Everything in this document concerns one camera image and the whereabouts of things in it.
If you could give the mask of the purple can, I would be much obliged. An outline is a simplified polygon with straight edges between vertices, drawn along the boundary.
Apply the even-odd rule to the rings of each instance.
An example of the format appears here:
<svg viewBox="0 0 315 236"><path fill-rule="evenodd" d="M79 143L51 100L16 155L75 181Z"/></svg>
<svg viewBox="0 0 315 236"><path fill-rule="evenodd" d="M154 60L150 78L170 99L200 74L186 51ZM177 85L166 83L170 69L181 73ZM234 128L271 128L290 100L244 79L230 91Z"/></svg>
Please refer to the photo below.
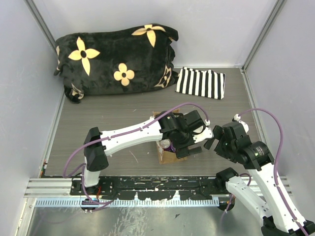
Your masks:
<svg viewBox="0 0 315 236"><path fill-rule="evenodd" d="M164 140L161 140L159 144L163 149L167 149L171 146L171 141L169 139L164 139Z"/></svg>
<svg viewBox="0 0 315 236"><path fill-rule="evenodd" d="M174 148L173 144L171 143L171 145L168 148L166 148L165 151L176 152L176 149Z"/></svg>

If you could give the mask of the burlap canvas tote bag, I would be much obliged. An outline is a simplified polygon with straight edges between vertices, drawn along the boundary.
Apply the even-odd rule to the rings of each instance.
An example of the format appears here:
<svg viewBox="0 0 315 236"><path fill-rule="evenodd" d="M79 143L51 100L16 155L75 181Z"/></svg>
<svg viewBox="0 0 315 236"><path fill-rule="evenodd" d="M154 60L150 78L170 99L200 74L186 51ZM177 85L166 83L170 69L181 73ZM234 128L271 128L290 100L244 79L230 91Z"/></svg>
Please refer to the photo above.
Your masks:
<svg viewBox="0 0 315 236"><path fill-rule="evenodd" d="M186 161L188 159L187 157L178 159L176 157L176 153L172 151L171 147L167 149L163 149L159 141L156 142L156 147L157 147L158 161L160 164L178 163L178 162Z"/></svg>

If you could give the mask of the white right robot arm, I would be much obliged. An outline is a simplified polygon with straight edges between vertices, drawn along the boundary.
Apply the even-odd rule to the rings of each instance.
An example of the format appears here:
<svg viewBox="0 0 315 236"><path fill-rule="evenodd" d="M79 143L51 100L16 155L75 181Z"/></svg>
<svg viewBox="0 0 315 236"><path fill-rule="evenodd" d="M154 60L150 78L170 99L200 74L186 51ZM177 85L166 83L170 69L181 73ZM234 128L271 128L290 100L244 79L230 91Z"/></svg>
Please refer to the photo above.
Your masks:
<svg viewBox="0 0 315 236"><path fill-rule="evenodd" d="M216 174L216 188L220 193L234 195L259 221L265 236L309 236L315 232L314 222L305 219L295 207L275 170L275 160L261 141L251 142L248 125L233 121L214 129L205 127L204 147L209 149L214 140L217 155L239 163L248 170L258 185L258 196L234 169L227 168Z"/></svg>

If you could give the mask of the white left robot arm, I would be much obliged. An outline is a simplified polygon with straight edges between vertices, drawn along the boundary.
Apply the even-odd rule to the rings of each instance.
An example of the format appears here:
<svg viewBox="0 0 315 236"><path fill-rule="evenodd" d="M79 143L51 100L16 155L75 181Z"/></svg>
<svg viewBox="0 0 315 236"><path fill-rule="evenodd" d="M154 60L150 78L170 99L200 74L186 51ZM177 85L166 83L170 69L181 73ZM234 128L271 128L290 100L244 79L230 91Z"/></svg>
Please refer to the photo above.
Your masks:
<svg viewBox="0 0 315 236"><path fill-rule="evenodd" d="M147 121L118 130L92 128L84 142L85 168L81 189L88 195L98 190L100 172L109 166L107 157L126 148L148 142L170 143L178 159L201 152L193 145L213 137L210 121L202 119L197 110L177 113L163 111Z"/></svg>

